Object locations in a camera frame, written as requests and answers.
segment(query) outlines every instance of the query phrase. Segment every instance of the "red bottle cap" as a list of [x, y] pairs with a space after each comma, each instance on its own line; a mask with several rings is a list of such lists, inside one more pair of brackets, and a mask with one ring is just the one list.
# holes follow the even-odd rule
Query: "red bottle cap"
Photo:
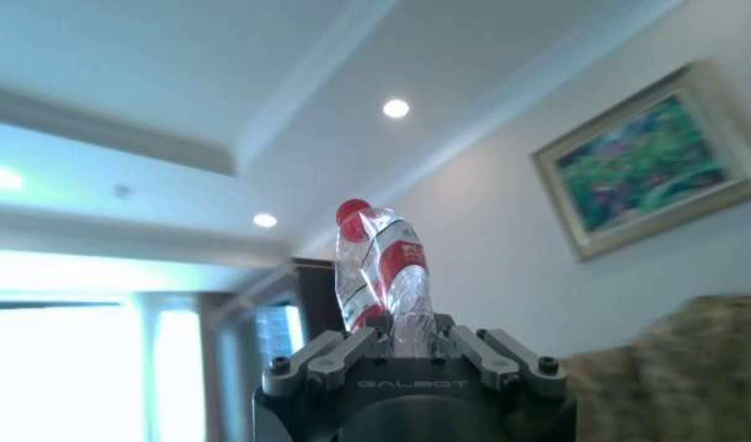
[[362, 225], [362, 218], [356, 214], [370, 208], [370, 204], [365, 200], [349, 200], [337, 208], [337, 225], [340, 233], [350, 242], [362, 242], [368, 240], [368, 232]]

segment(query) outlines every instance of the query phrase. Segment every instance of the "framed painting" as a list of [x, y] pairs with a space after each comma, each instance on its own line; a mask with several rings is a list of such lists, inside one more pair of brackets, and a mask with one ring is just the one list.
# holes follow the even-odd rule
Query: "framed painting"
[[751, 197], [751, 146], [706, 62], [534, 154], [585, 260]]

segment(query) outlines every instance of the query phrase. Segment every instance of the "plastic water bottle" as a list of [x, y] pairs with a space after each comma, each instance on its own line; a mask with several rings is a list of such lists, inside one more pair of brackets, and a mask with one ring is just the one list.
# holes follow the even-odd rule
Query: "plastic water bottle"
[[362, 200], [349, 200], [337, 209], [337, 258], [336, 258], [336, 293], [342, 321], [349, 332], [365, 324], [370, 316], [386, 313], [384, 304], [368, 288], [360, 271], [368, 253], [368, 233], [362, 224], [350, 221], [349, 216], [368, 209]]
[[360, 250], [358, 270], [369, 299], [381, 306], [381, 311], [372, 311], [386, 311], [392, 319], [393, 356], [430, 356], [436, 323], [425, 251], [414, 228], [394, 211], [373, 208], [362, 200], [349, 200], [340, 206], [337, 221], [338, 236], [346, 242], [366, 244]]

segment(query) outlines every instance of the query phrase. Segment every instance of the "screw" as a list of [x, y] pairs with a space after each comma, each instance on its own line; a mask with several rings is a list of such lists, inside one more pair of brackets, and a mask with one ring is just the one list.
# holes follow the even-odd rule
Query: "screw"
[[540, 372], [544, 375], [554, 375], [558, 373], [558, 360], [552, 356], [540, 358]]
[[279, 356], [273, 359], [271, 370], [275, 375], [285, 375], [291, 370], [291, 359], [285, 356]]

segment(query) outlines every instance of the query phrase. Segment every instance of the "beige sofa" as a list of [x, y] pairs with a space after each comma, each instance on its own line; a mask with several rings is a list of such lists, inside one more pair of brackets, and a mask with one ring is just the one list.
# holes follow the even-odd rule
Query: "beige sofa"
[[580, 442], [751, 441], [751, 296], [704, 297], [564, 362]]

